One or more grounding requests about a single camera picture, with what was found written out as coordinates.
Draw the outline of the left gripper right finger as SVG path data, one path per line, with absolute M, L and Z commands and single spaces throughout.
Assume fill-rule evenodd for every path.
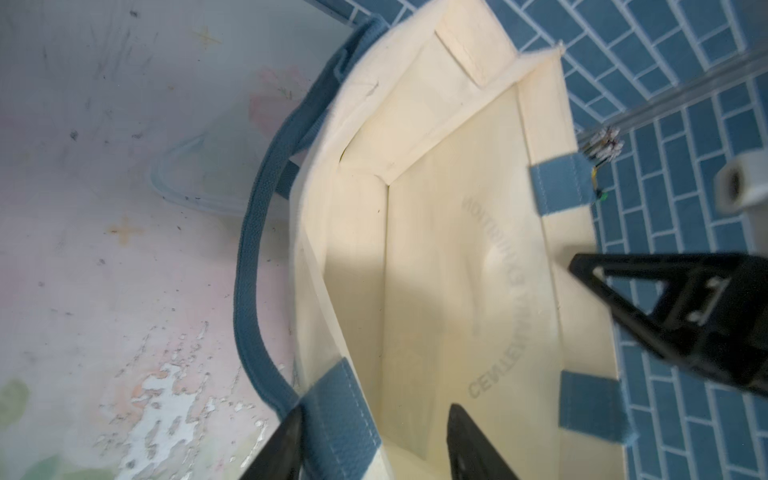
M 518 480 L 467 411 L 457 403 L 449 409 L 447 447 L 453 480 Z

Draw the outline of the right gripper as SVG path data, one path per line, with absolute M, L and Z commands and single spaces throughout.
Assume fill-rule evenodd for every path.
M 767 259 L 745 253 L 576 254 L 570 273 L 650 353 L 767 394 Z

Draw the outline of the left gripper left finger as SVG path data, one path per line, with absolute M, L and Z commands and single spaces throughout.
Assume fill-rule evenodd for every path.
M 241 480 L 297 480 L 303 452 L 304 411 L 293 408 L 240 476 Z

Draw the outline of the cream canvas tote bag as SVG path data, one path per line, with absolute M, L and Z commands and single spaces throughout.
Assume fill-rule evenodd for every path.
M 277 131 L 243 218 L 238 354 L 299 479 L 452 479 L 461 405 L 518 479 L 623 479 L 634 431 L 555 46 L 484 1 L 370 18 Z

